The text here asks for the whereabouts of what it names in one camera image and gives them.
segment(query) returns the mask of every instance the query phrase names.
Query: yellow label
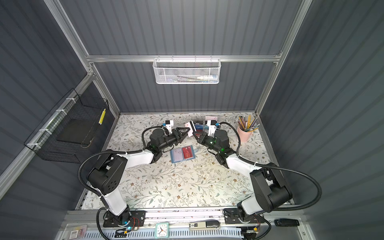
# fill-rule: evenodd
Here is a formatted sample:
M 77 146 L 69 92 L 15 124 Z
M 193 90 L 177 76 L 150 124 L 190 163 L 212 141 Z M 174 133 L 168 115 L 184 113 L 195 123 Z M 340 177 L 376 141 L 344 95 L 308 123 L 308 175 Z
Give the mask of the yellow label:
M 101 116 L 100 116 L 100 119 L 99 119 L 99 124 L 100 124 L 100 125 L 103 123 L 104 116 L 105 116 L 105 109 L 104 109 L 104 111 L 101 113 Z

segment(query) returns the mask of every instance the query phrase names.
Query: clock face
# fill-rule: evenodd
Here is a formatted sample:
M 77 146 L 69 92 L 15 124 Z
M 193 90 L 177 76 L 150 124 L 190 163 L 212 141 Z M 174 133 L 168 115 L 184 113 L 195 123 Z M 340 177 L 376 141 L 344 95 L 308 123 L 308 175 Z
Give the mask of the clock face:
M 159 223 L 156 225 L 156 237 L 167 237 L 168 236 L 168 224 Z

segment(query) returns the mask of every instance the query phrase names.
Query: black cable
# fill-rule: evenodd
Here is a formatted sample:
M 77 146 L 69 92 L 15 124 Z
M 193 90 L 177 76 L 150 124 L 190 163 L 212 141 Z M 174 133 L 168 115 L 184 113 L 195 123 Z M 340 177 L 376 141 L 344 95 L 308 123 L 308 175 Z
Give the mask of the black cable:
M 91 158 L 97 156 L 97 155 L 102 155 L 102 154 L 105 154 L 105 153 L 109 153 L 109 154 L 112 154 L 112 153 L 115 153 L 115 154 L 125 154 L 125 153 L 139 153 L 139 152 L 142 152 L 142 150 L 138 150 L 138 151 L 131 151 L 131 152 L 120 152 L 120 151 L 113 151 L 113 150 L 105 150 L 105 151 L 102 151 L 102 152 L 98 152 L 98 153 L 95 153 L 95 154 L 92 154 L 89 158 L 87 158 L 79 167 L 79 169 L 77 170 L 77 179 L 79 180 L 80 184 L 87 190 L 93 192 L 94 194 L 96 194 L 97 196 L 101 196 L 101 193 L 98 192 L 96 189 L 88 186 L 84 181 L 83 181 L 83 178 L 81 177 L 81 172 L 82 172 L 82 169 L 84 167 L 84 165 L 87 163 L 88 160 L 90 160 Z
M 261 235 L 257 236 L 257 238 L 252 239 L 252 240 L 259 240 L 260 238 L 265 237 L 265 235 L 267 235 L 269 233 L 269 231 L 271 230 L 271 228 L 272 228 L 272 225 L 269 223 L 269 221 L 265 220 L 265 218 L 263 218 L 260 215 L 257 215 L 257 216 L 260 217 L 261 219 L 263 219 L 264 222 L 266 222 L 268 224 L 268 229 L 265 232 L 263 232 Z
M 320 184 L 319 184 L 313 177 L 311 177 L 311 176 L 309 176 L 309 175 L 307 175 L 307 174 L 305 174 L 305 173 L 303 173 L 303 172 L 296 171 L 296 170 L 289 169 L 289 168 L 285 168 L 285 167 L 278 167 L 278 166 L 267 166 L 267 167 L 266 167 L 265 164 L 259 164 L 259 163 L 251 162 L 251 161 L 249 161 L 248 159 L 245 159 L 245 158 L 241 157 L 240 154 L 239 154 L 239 149 L 240 149 L 240 144 L 241 144 L 239 134 L 237 133 L 237 131 L 235 130 L 235 128 L 234 128 L 231 124 L 229 124 L 229 123 L 227 123 L 227 122 L 221 122 L 220 124 L 226 124 L 226 125 L 230 126 L 230 127 L 232 128 L 232 130 L 236 133 L 237 139 L 238 139 L 238 141 L 239 141 L 239 144 L 238 144 L 237 149 L 236 149 L 236 154 L 237 154 L 237 156 L 239 157 L 239 159 L 243 160 L 243 161 L 246 162 L 246 163 L 249 163 L 249 164 L 252 164 L 252 165 L 255 165 L 255 166 L 258 166 L 258 167 L 271 168 L 271 169 L 277 169 L 277 170 L 282 170 L 282 171 L 287 171 L 287 172 L 293 172 L 293 173 L 296 173 L 296 174 L 298 174 L 298 175 L 300 175 L 300 176 L 303 176 L 303 177 L 307 178 L 308 180 L 310 180 L 311 182 L 313 182 L 313 184 L 316 186 L 316 188 L 317 188 L 317 194 L 316 194 L 315 198 L 314 198 L 312 201 L 310 201 L 310 202 L 308 202 L 308 203 L 306 203 L 306 204 L 301 204 L 301 205 L 299 205 L 299 206 L 295 206 L 295 207 L 278 207 L 278 208 L 274 209 L 274 211 L 294 211 L 294 210 L 301 210 L 301 209 L 305 209 L 305 208 L 308 208 L 308 207 L 314 205 L 315 203 L 317 203 L 317 202 L 320 200 L 321 195 L 323 194 L 323 191 L 322 191 L 322 189 L 321 189 Z
M 166 132 L 166 134 L 169 135 L 169 131 L 168 131 L 168 129 L 166 129 L 166 128 L 163 127 L 163 126 L 154 126 L 154 127 L 149 127 L 149 128 L 147 128 L 147 129 L 145 129 L 145 130 L 143 131 L 143 133 L 141 134 L 141 140 L 142 140 L 143 145 L 144 145 L 143 149 L 145 149 L 145 147 L 146 147 L 145 140 L 144 140 L 144 133 L 145 133 L 146 131 L 148 131 L 149 129 L 153 129 L 153 128 L 162 128 L 162 129 L 164 129 L 164 131 Z
M 212 154 L 213 156 L 216 156 L 216 154 L 215 154 L 214 152 L 209 151 L 209 147 L 207 147 L 207 151 L 208 151 L 210 154 Z
M 101 227 L 100 227 L 100 221 L 99 221 L 99 215 L 100 215 L 100 212 L 101 210 L 106 210 L 105 207 L 102 207 L 100 208 L 97 213 L 96 213 L 96 226 L 97 226 L 97 229 L 99 230 L 99 233 L 101 234 L 101 236 L 105 239 L 105 240 L 110 240 L 101 230 Z
M 169 151 L 171 151 L 174 147 L 175 147 L 175 145 L 173 145 L 172 148 L 171 148 L 170 150 L 167 150 L 167 151 L 165 151 L 165 152 L 169 152 Z

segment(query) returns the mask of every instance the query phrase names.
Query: card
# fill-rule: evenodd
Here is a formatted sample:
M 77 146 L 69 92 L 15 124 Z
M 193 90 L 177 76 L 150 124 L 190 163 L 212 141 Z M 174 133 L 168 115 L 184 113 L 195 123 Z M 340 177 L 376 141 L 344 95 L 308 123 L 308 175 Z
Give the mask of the card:
M 172 163 L 182 162 L 194 158 L 196 157 L 192 145 L 175 148 L 170 151 L 170 160 Z
M 184 159 L 189 159 L 193 157 L 191 146 L 184 147 L 182 149 L 183 149 Z

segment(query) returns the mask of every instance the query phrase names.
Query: pink pencil cup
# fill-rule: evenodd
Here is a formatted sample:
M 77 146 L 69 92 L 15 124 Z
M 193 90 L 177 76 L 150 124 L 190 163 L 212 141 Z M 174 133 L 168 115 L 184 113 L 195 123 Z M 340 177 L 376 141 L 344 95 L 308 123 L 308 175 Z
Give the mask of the pink pencil cup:
M 237 127 L 237 133 L 240 136 L 240 141 L 242 143 L 246 143 L 249 140 L 249 137 L 252 135 L 253 132 L 244 132 L 243 130 L 240 129 L 240 127 Z

